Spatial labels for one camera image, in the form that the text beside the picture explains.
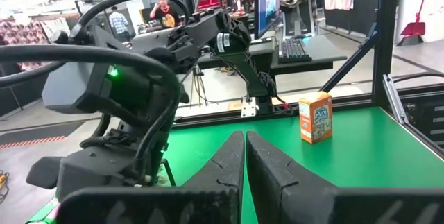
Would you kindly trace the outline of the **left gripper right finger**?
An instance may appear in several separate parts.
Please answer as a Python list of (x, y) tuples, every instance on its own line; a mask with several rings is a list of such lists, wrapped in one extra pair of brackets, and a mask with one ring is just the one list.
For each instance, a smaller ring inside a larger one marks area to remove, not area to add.
[(259, 223), (442, 223), (442, 188), (339, 187), (256, 132), (246, 164)]

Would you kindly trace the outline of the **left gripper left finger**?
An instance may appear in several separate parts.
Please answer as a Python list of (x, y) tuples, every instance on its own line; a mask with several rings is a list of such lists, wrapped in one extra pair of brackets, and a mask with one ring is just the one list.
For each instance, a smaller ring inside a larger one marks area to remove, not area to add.
[(239, 223), (245, 140), (233, 132), (180, 187), (90, 187), (67, 196), (59, 224)]

